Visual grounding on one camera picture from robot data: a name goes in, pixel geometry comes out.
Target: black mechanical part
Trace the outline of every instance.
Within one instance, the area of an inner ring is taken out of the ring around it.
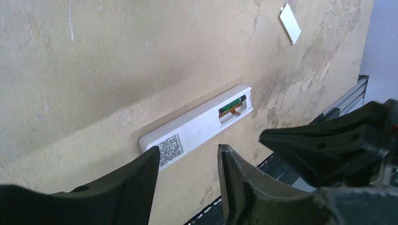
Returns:
[[[370,184],[375,187],[398,187],[398,102],[389,100],[385,103],[389,108],[383,148],[388,155],[379,161],[372,171]]]
[[[226,225],[398,224],[395,188],[329,188],[307,193],[285,185],[219,145]]]
[[[315,118],[310,124],[319,123],[326,120],[332,120],[340,115],[340,109],[334,108],[326,114],[321,114]],[[300,175],[276,153],[271,154],[263,162],[257,165],[264,173],[268,174],[272,178],[291,186],[300,177]],[[224,225],[224,215],[222,211],[222,201],[217,198],[215,201],[210,203],[201,212],[192,217],[191,220],[185,223],[185,225]]]
[[[148,224],[159,171],[157,146],[69,193],[0,185],[0,224]]]
[[[390,151],[397,116],[396,101],[370,102],[333,120],[264,130],[260,142],[313,187],[336,183],[358,187],[363,186],[364,177],[367,183],[371,181],[372,168]]]

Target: beige wall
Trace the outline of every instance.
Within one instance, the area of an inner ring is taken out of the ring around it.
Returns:
[[[305,124],[355,83],[372,1],[5,0],[0,182],[47,193],[130,162],[142,135],[236,84],[254,111],[159,175],[151,223],[181,224],[219,195],[216,146],[251,163],[261,130]]]

